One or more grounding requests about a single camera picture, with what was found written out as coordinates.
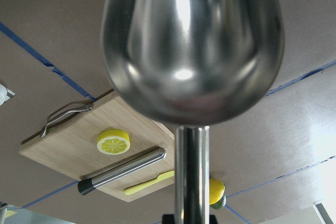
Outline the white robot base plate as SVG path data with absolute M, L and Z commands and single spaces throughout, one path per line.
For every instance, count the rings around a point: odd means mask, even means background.
M 14 96 L 15 93 L 13 91 L 0 84 L 0 105 L 4 104 Z

